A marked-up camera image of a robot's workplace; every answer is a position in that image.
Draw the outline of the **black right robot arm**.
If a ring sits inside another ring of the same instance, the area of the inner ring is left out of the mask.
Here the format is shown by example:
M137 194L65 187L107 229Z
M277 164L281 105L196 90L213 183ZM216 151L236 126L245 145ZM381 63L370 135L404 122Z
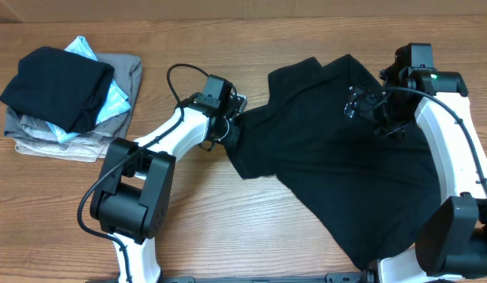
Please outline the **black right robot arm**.
M414 248L376 263L377 282L454 282L487 277L487 157L458 72L390 67L379 92L351 86L348 117L370 120L380 135L414 122L424 133L441 188L441 206Z

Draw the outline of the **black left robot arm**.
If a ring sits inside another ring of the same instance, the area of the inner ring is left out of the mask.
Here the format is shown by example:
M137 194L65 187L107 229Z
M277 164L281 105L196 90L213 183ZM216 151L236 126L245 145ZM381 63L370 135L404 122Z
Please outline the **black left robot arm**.
M204 141L227 140L246 104L246 97L234 92L195 93L150 134L111 143L98 180L79 203L77 220L82 222L87 208L100 229L80 227L113 243L120 269L116 281L161 280L155 236L168 212L175 165Z

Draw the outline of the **black t-shirt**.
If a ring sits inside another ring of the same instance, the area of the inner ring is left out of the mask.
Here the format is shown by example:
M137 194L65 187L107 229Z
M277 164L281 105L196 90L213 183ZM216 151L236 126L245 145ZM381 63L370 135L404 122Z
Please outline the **black t-shirt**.
M375 135L344 114L349 88L381 87L354 57L311 57L268 75L269 100L241 114L227 150L242 178L274 175L329 230L359 269L398 255L439 208L440 184L416 125L402 139Z

